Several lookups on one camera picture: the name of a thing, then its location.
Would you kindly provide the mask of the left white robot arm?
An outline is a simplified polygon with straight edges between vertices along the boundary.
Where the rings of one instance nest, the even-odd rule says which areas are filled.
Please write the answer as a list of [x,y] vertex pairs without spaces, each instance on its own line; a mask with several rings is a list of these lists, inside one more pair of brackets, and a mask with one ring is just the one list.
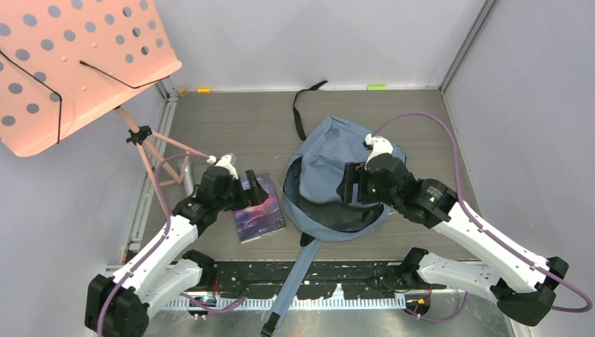
[[143,336],[150,320],[182,292],[208,290],[214,261],[187,247],[224,211],[266,202],[268,194],[254,171],[247,186],[231,164],[206,169],[194,192],[179,201],[161,231],[111,276],[97,275],[87,290],[84,324],[98,336]]

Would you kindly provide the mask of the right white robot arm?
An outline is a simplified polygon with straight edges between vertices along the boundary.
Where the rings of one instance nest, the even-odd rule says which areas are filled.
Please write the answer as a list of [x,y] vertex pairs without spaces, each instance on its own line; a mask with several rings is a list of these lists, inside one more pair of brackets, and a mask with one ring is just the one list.
[[414,248],[400,270],[406,286],[443,284],[473,293],[526,326],[537,326],[553,308],[567,262],[520,246],[459,201],[447,185],[433,178],[415,178],[401,159],[380,154],[368,162],[345,164],[337,193],[346,204],[353,194],[361,204],[383,203],[483,261],[483,265],[468,265]]

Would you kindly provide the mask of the light blue backpack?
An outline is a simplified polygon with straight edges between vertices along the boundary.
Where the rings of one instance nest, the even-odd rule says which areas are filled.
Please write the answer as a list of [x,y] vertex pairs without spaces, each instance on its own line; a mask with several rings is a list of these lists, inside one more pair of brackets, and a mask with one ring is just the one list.
[[302,250],[274,301],[262,336],[272,336],[280,327],[322,243],[363,236],[390,213],[384,204],[345,204],[337,193],[345,164],[368,158],[362,142],[370,130],[329,116],[307,133],[298,109],[292,111],[302,144],[290,159],[282,192],[285,212],[302,233]]

